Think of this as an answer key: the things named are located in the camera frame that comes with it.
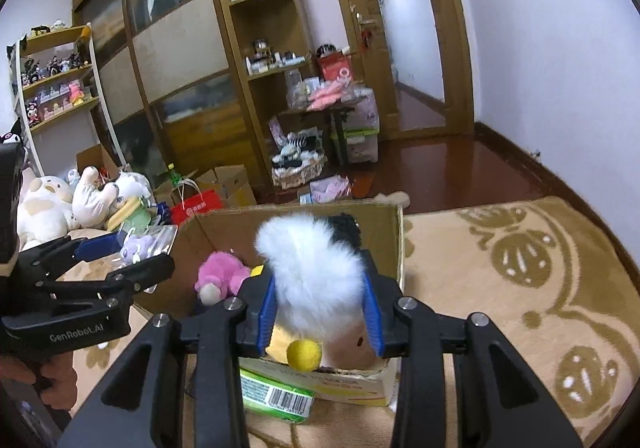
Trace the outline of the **person's left hand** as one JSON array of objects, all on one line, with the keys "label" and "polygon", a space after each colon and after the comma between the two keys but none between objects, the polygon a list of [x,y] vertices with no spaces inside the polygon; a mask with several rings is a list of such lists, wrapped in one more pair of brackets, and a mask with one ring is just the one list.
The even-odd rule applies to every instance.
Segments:
[{"label": "person's left hand", "polygon": [[35,384],[41,376],[49,386],[40,392],[42,402],[54,410],[70,411],[77,402],[77,373],[73,367],[73,353],[53,356],[35,374],[23,361],[2,355],[0,357],[2,378],[25,384]]}]

